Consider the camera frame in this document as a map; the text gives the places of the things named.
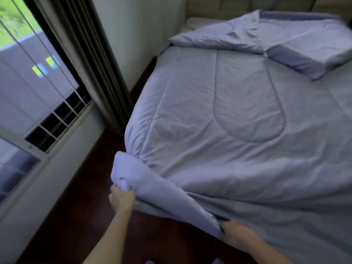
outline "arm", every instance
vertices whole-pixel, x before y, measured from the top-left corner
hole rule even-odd
[[[235,221],[225,222],[222,228],[225,231],[225,241],[230,245],[239,242],[258,264],[294,264],[249,228]]]
[[[127,226],[133,210],[135,193],[123,192],[111,186],[110,203],[115,217],[103,237],[83,264],[119,264],[122,260]]]

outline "forearm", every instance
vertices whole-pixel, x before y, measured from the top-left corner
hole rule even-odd
[[[104,236],[83,264],[119,264],[122,260],[127,226],[132,209],[118,211]]]
[[[237,239],[258,264],[294,264],[250,230]]]

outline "bed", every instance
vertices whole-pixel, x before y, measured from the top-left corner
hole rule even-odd
[[[352,262],[352,56],[284,65],[277,45],[307,30],[352,41],[330,15],[260,11],[169,40],[112,170],[136,209],[219,239],[235,219],[295,263]]]

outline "green foliage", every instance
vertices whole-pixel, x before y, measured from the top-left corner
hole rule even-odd
[[[23,0],[14,1],[32,28],[34,30],[41,30],[41,27]],[[33,32],[24,17],[21,15],[11,0],[0,0],[0,20],[16,39]],[[2,25],[0,25],[0,46],[11,42],[13,42],[11,35],[8,34]]]

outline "hand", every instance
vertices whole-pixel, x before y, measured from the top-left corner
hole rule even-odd
[[[111,194],[109,194],[109,200],[115,213],[119,211],[132,211],[135,201],[134,191],[121,191],[116,184],[113,184],[110,190]]]
[[[224,222],[222,229],[225,231],[224,241],[232,246],[246,246],[248,240],[253,240],[257,234],[246,226],[243,226],[234,220]]]

